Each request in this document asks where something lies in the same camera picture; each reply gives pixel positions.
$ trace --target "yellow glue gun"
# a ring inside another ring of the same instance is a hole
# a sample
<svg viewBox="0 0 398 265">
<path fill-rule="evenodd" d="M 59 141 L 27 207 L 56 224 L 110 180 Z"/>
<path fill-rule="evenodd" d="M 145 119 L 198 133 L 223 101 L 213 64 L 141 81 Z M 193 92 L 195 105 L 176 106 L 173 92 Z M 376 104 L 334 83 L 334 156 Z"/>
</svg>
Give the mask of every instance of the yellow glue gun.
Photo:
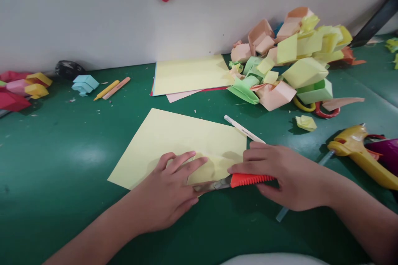
<svg viewBox="0 0 398 265">
<path fill-rule="evenodd" d="M 328 145 L 328 149 L 338 156 L 349 156 L 381 186 L 398 190 L 398 177 L 376 161 L 364 146 L 368 135 L 365 124 L 345 129 Z"/>
</svg>

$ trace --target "white pencil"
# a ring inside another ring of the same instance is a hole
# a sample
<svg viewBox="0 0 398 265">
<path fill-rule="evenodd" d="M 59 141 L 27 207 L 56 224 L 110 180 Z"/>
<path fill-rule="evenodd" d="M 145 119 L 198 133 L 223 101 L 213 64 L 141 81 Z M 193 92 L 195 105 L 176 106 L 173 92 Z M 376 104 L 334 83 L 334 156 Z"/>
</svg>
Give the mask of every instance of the white pencil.
<svg viewBox="0 0 398 265">
<path fill-rule="evenodd" d="M 248 136 L 250 139 L 252 139 L 255 142 L 260 142 L 263 144 L 266 144 L 262 139 L 260 139 L 259 137 L 257 137 L 255 134 L 252 134 L 250 131 L 248 131 L 246 128 L 244 128 L 242 125 L 240 125 L 239 123 L 237 123 L 235 120 L 231 119 L 228 115 L 224 116 L 224 119 L 227 120 L 230 124 L 232 124 L 233 126 L 235 126 L 238 130 L 240 130 L 241 132 L 243 132 L 246 136 Z"/>
</svg>

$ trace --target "table surface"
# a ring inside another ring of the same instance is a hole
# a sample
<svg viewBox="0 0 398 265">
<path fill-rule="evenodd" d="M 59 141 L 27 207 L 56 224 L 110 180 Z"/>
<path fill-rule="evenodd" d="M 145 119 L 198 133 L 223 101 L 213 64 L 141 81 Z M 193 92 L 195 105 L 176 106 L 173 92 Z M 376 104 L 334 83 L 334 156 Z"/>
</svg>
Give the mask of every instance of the table surface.
<svg viewBox="0 0 398 265">
<path fill-rule="evenodd" d="M 352 125 L 365 122 L 370 133 L 398 137 L 398 70 L 390 63 L 395 55 L 383 43 L 354 53 L 368 63 L 331 70 L 328 79 L 335 97 L 366 101 L 343 107 L 330 120 L 311 114 L 318 126 L 311 133 L 297 128 L 294 117 L 303 112 L 293 103 L 268 112 L 227 90 L 199 92 L 172 104 L 166 96 L 151 97 L 155 64 L 91 72 L 100 83 L 132 78 L 111 103 L 93 101 L 102 85 L 80 97 L 70 82 L 55 81 L 48 96 L 0 119 L 1 263 L 43 262 L 127 193 L 107 178 L 151 108 L 222 124 L 228 114 L 267 143 L 288 146 L 314 161 L 327 152 L 325 144 L 338 130 Z M 349 158 L 333 157 L 326 166 L 398 212 L 391 192 Z M 111 264 L 216 265 L 237 255 L 269 252 L 301 253 L 330 264 L 369 261 L 331 209 L 290 211 L 278 223 L 280 208 L 252 185 L 213 192 L 170 229 L 128 243 Z"/>
</svg>

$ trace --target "white wall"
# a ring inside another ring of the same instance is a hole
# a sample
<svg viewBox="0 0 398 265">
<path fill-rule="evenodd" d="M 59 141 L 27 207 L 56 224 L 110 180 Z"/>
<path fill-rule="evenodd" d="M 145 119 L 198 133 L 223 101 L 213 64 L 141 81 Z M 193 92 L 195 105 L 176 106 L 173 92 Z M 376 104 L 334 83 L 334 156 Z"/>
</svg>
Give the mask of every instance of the white wall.
<svg viewBox="0 0 398 265">
<path fill-rule="evenodd" d="M 382 0 L 0 0 L 0 71 L 87 69 L 229 53 L 262 18 L 297 6 L 354 33 Z M 390 23 L 396 29 L 398 19 Z"/>
</svg>

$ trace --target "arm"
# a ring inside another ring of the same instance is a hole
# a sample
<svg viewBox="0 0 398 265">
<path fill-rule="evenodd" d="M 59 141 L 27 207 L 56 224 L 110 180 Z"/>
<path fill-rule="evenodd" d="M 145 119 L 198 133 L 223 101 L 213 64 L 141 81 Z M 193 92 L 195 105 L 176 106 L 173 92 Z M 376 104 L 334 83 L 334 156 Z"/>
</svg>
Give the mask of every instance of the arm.
<svg viewBox="0 0 398 265">
<path fill-rule="evenodd" d="M 207 162 L 194 151 L 162 155 L 158 165 L 136 188 L 49 258 L 44 265 L 106 264 L 134 237 L 173 225 L 201 195 L 186 186 L 187 177 Z"/>
<path fill-rule="evenodd" d="M 398 215 L 342 175 L 289 148 L 257 142 L 228 171 L 274 176 L 279 189 L 257 185 L 265 197 L 295 211 L 329 206 L 376 264 L 398 261 Z"/>
</svg>

